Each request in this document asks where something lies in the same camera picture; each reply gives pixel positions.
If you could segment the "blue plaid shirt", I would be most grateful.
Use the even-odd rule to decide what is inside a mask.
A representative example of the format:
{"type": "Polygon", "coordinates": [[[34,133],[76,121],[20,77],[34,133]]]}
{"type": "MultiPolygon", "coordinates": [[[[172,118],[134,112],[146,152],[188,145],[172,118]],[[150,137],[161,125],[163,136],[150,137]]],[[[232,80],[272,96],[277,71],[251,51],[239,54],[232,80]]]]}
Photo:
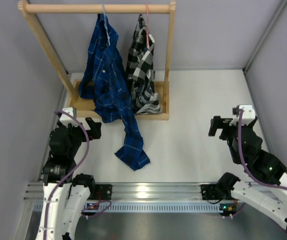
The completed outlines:
{"type": "Polygon", "coordinates": [[[95,112],[104,123],[121,120],[125,137],[115,155],[133,171],[151,161],[143,150],[144,140],[132,109],[132,97],[125,81],[122,58],[117,49],[118,34],[107,18],[110,46],[104,27],[104,15],[98,14],[87,50],[87,63],[79,85],[79,95],[91,99],[95,112]]]}

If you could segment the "light blue wire hanger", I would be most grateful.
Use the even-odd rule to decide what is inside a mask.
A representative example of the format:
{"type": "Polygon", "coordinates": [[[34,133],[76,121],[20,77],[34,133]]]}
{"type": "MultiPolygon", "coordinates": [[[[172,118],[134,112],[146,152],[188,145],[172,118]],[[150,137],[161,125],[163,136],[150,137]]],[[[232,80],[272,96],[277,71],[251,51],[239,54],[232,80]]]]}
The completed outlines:
{"type": "Polygon", "coordinates": [[[104,28],[105,28],[105,31],[106,31],[106,36],[107,36],[107,43],[108,43],[108,46],[111,45],[111,38],[110,38],[110,35],[109,35],[109,30],[108,30],[108,24],[107,24],[107,17],[106,17],[106,10],[105,10],[105,5],[104,4],[101,4],[102,6],[102,11],[103,11],[103,18],[104,18],[104,28]]]}

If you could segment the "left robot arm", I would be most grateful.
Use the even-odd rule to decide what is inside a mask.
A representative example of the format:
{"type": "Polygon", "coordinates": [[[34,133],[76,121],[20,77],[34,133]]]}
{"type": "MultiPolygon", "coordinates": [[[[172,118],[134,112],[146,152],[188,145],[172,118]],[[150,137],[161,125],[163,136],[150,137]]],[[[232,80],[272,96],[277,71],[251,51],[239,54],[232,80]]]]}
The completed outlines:
{"type": "Polygon", "coordinates": [[[43,205],[36,239],[73,240],[86,200],[97,193],[92,175],[73,175],[75,156],[82,143],[101,138],[100,122],[87,117],[89,130],[81,123],[64,125],[50,133],[49,157],[43,167],[43,205]]]}

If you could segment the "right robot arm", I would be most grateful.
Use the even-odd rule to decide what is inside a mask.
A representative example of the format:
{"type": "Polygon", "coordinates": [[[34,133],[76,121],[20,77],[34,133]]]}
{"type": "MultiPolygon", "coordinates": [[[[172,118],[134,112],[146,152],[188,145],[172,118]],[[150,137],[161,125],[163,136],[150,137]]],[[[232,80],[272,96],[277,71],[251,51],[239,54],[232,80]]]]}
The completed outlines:
{"type": "Polygon", "coordinates": [[[277,223],[287,234],[287,168],[273,154],[262,149],[263,140],[253,130],[256,120],[239,126],[231,118],[214,116],[208,135],[221,130],[220,140],[226,141],[232,161],[242,165],[244,172],[276,196],[272,199],[255,190],[232,173],[226,172],[215,184],[220,199],[240,200],[277,223]]]}

